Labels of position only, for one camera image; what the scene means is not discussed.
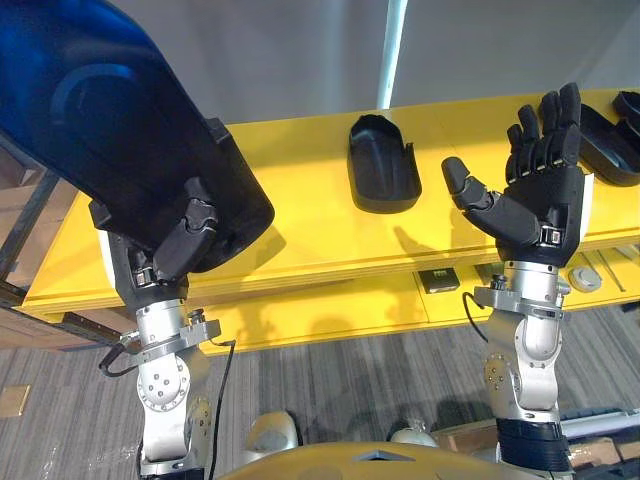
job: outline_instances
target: screw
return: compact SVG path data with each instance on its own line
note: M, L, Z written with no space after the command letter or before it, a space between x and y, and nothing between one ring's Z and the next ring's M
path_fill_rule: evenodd
M204 309L198 308L187 315L192 324L204 322Z

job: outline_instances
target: yellow shelf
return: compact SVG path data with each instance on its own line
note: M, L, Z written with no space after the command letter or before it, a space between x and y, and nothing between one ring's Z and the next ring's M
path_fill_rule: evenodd
M603 253L627 291L618 289L599 257L591 253L589 258L603 278L602 287L592 293L572 290L565 310L640 299L640 263L614 250ZM586 265L581 255L576 255L567 269L576 265ZM561 271L565 279L567 269ZM216 341L236 338L238 351L466 325L461 295L473 292L481 280L472 266L457 267L456 274L460 288L453 292L427 294L417 274L399 273L206 307L205 314L220 320L222 336ZM473 302L469 304L474 319L480 322L491 313L488 308L480 310ZM208 342L200 347L209 355L227 352Z
M612 115L614 90L583 98ZM190 298L287 289L497 259L493 241L455 209L440 163L461 156L471 171L504 187L505 130L524 103L540 95L396 108L388 116L414 142L423 194L410 210L375 215L351 199L346 142L360 113L230 127L274 204L276 219L245 252L204 274L190 275ZM22 309L47 317L62 311L121 305L104 273L97 233L79 195L38 272ZM596 180L585 250L640 240L640 187Z

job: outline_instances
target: white wall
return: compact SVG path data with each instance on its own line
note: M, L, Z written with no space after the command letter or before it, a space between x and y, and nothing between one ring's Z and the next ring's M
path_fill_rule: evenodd
M409 0L392 105L640 86L638 0Z
M386 0L113 0L205 116L244 122L375 105Z
M112 0L205 116L375 107L386 0ZM392 105L640 86L640 0L409 0Z

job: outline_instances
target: black cable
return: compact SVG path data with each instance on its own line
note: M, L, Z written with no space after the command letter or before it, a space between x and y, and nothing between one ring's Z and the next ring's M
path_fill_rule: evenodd
M107 377L118 378L118 377L122 377L123 375L126 375L132 370L135 370L136 368L138 368L138 366L134 365L132 367L127 367L124 370L120 370L119 372L112 372L109 370L109 367L104 367L104 368L100 368L100 371L102 372L103 375Z
M487 340L487 337L485 336L485 334L482 333L482 331L478 328L478 325L476 325L476 322L473 321L473 317L471 316L471 312L469 311L469 305L467 305L467 297L471 298L471 300L473 300L473 303L478 305L478 307L484 309L484 306L480 305L479 303L477 303L476 300L473 298L473 295L471 295L469 292L464 292L462 294L462 304L464 305L464 311L467 314L467 318L469 319L469 323L471 323L471 326L478 333L478 335L480 335L480 337L482 337L482 339L485 342L488 343L489 340Z
M135 370L136 368L138 368L137 365L133 365L131 367L125 368L124 370L120 370L119 372L112 372L112 371L109 370L109 367L111 366L111 364L125 350L126 350L126 347L120 342L116 343L115 345L113 345L109 349L109 352L107 352L107 354L104 356L104 358L98 364L98 368L100 369L100 371L102 372L102 374L104 376L110 377L110 378L122 377L123 375L126 375L130 371Z
M224 375L222 375L222 383L220 384L220 391L218 392L218 405L216 406L216 420L213 424L213 453L211 454L211 469L209 470L209 480L213 480L213 472L216 469L216 461L218 460L218 430L220 429L220 411L222 410L222 397L224 396L224 387L227 385L227 378L229 377L229 369L231 367L231 360L233 359L233 351L236 348L236 341L230 340L228 342L215 343L211 342L219 347L231 347L229 349L229 356L227 357L227 365L224 367Z

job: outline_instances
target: metal frame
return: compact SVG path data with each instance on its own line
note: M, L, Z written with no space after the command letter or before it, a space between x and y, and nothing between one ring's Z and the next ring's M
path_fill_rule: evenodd
M58 180L59 177L55 173L49 170L44 173L0 248L0 308L10 311L21 318L48 325L65 333L91 340L100 345L113 345L120 339L120 332L100 325L76 313L66 312L62 318L62 322L48 323L13 309L13 307L22 305L22 302L27 296L27 292L23 288L7 282L6 278L9 273L11 273L14 262L20 255L27 238L29 238Z

